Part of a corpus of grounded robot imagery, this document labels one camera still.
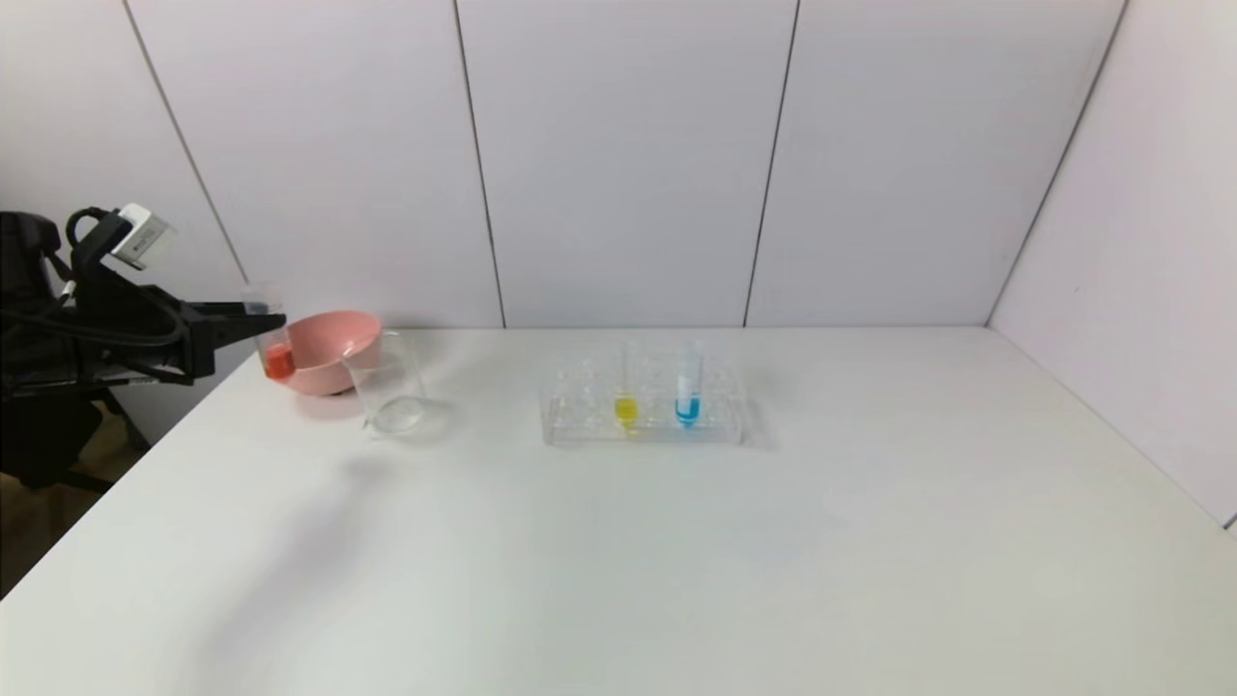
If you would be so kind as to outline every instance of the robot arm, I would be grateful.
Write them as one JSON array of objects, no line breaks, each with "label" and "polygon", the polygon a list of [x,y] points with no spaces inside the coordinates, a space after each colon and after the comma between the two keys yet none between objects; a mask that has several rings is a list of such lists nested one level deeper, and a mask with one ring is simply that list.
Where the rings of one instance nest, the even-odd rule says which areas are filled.
[{"label": "robot arm", "polygon": [[[77,223],[98,224],[77,239]],[[150,210],[85,208],[59,232],[30,213],[0,213],[4,399],[135,383],[193,384],[215,372],[218,347],[276,329],[283,314],[246,314],[241,302],[184,302],[139,286],[104,265],[113,256],[143,269],[174,231]],[[52,263],[66,288],[57,295]]]}]

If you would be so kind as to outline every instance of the black cable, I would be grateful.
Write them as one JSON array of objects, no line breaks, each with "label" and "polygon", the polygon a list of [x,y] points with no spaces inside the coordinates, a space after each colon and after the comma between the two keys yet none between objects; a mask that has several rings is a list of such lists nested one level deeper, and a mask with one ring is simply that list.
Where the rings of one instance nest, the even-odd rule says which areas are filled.
[{"label": "black cable", "polygon": [[69,215],[69,220],[64,223],[64,237],[69,240],[69,246],[77,246],[77,223],[82,221],[82,218],[94,218],[95,220],[103,220],[108,216],[108,210],[103,208],[82,208],[80,210]]},{"label": "black cable", "polygon": [[63,307],[64,303],[68,300],[69,300],[69,293],[64,292],[56,299],[56,302],[52,302],[47,307],[43,307],[43,309],[41,309],[38,313],[30,314],[30,316],[26,316],[24,314],[21,320],[16,320],[16,323],[5,329],[4,335],[0,335],[0,345],[9,342],[9,340],[14,335],[17,335],[17,333],[21,330],[22,321],[26,320],[27,318],[45,318],[48,314],[56,313],[56,310]]},{"label": "black cable", "polygon": [[[124,333],[119,330],[106,330],[101,328],[57,321],[43,318],[38,314],[22,314],[11,309],[0,309],[0,315],[9,316],[19,323],[37,325],[48,333],[68,335],[72,337],[83,337],[96,342],[111,342],[115,345],[129,345],[132,347],[161,347],[179,340],[181,336],[184,335],[184,321],[181,320],[179,314],[163,302],[160,302],[156,297],[151,295],[151,293],[146,289],[141,287],[135,287],[134,289],[136,289],[137,294],[140,294],[143,299],[155,304],[160,308],[160,310],[167,314],[168,318],[172,319],[172,324],[176,328],[161,334]],[[14,330],[15,328],[17,326],[11,326],[9,330]]]}]

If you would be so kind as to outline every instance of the test tube with yellow liquid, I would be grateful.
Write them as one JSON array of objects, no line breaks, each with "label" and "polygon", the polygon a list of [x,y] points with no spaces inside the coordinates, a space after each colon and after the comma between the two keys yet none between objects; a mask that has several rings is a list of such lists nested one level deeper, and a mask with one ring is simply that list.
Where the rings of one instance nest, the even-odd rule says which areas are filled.
[{"label": "test tube with yellow liquid", "polygon": [[636,419],[640,418],[640,404],[636,402],[636,393],[631,388],[631,371],[628,363],[627,341],[622,344],[622,355],[618,357],[618,391],[615,392],[615,419],[623,429],[631,431],[636,428]]}]

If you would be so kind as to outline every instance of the white wall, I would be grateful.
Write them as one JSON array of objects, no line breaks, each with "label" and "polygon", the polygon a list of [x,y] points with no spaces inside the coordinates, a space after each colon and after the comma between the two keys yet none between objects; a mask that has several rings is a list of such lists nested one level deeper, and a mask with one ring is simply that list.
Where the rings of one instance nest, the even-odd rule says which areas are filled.
[{"label": "white wall", "polygon": [[1237,513],[1237,5],[1133,0],[992,325]]},{"label": "white wall", "polygon": [[982,324],[1121,0],[803,0],[748,325]]},{"label": "white wall", "polygon": [[289,318],[502,325],[452,0],[132,0],[250,279]]},{"label": "white wall", "polygon": [[508,325],[740,325],[793,0],[461,0]]},{"label": "white wall", "polygon": [[[181,235],[130,279],[197,300],[238,299],[240,269],[210,213],[120,2],[0,2],[0,208],[63,225],[79,208],[142,203]],[[83,229],[89,221],[83,223]],[[126,387],[116,398],[150,440],[252,352],[215,356],[192,388]]]}]

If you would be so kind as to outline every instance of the floor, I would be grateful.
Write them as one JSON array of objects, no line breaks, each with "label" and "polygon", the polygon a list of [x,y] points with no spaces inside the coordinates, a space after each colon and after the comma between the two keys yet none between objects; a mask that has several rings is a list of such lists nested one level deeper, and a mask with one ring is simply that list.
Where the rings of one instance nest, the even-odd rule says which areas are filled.
[{"label": "floor", "polygon": [[[141,459],[129,445],[125,422],[109,414],[101,404],[103,424],[90,438],[74,471],[106,481],[116,481]],[[35,567],[35,564],[99,499],[67,486],[30,491],[17,480],[0,473],[0,597]]]}]

